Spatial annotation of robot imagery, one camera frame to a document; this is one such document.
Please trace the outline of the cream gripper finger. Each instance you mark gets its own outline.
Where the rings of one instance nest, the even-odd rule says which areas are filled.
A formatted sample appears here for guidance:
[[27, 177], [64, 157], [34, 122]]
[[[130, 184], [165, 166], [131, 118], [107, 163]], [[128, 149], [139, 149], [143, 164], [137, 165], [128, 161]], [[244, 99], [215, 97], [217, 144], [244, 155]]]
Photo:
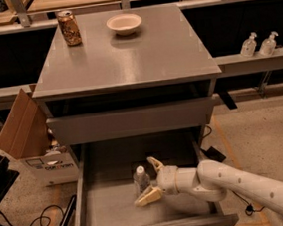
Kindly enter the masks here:
[[148, 204], [157, 202], [163, 196], [162, 190], [159, 187], [149, 186], [135, 201], [135, 206], [145, 207]]
[[164, 168], [164, 165], [162, 162], [154, 157], [149, 156], [147, 158], [147, 161], [152, 165], [155, 172], [160, 172], [162, 168]]

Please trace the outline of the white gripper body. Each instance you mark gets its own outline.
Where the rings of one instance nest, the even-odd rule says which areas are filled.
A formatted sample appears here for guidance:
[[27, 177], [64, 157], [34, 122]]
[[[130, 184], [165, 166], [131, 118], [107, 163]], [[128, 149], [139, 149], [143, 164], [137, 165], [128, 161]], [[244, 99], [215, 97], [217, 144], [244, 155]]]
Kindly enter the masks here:
[[158, 172], [156, 177], [157, 185], [165, 195], [176, 195], [179, 193], [176, 187], [177, 171], [177, 166], [165, 165]]

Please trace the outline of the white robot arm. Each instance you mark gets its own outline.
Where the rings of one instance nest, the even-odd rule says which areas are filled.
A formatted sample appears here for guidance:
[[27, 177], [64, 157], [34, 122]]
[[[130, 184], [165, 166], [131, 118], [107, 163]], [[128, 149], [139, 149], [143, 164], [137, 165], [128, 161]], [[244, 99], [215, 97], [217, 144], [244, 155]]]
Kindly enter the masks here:
[[164, 195], [189, 194], [206, 202], [224, 199], [226, 191], [240, 193], [283, 216], [283, 182], [252, 174], [211, 159], [196, 168], [165, 165], [154, 157], [148, 162], [156, 172], [156, 186], [149, 186], [135, 201], [144, 207]]

